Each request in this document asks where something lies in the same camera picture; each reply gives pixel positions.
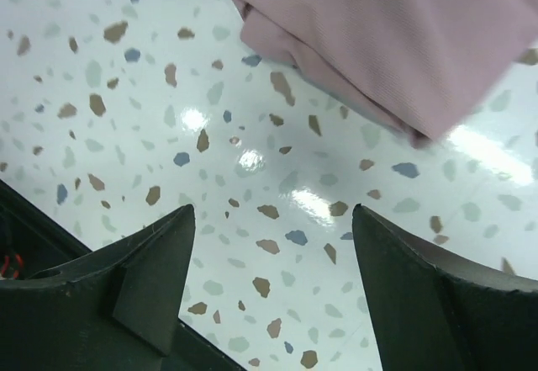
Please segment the pink tank top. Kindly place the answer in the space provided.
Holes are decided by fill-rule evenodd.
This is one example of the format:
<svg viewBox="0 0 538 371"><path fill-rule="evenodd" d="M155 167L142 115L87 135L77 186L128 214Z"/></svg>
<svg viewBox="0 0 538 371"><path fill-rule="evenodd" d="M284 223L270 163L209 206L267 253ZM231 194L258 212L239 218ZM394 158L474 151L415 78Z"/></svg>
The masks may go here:
<svg viewBox="0 0 538 371"><path fill-rule="evenodd" d="M232 0L241 40L351 109L438 140L537 38L537 0Z"/></svg>

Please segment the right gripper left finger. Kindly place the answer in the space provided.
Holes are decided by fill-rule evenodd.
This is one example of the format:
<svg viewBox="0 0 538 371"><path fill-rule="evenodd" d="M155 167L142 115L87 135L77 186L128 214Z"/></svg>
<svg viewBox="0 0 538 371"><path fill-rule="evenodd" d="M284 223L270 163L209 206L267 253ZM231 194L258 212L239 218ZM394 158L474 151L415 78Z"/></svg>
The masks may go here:
<svg viewBox="0 0 538 371"><path fill-rule="evenodd" d="M120 241L1 284L4 370L158 370L193 252L185 205Z"/></svg>

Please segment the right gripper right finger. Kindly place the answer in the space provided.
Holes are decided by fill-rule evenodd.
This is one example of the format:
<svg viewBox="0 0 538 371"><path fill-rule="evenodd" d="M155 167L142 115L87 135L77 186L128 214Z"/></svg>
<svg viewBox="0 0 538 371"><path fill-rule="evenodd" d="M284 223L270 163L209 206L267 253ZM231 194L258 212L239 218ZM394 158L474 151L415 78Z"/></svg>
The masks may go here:
<svg viewBox="0 0 538 371"><path fill-rule="evenodd" d="M535 370L537 282L421 239L365 205L352 235L385 370Z"/></svg>

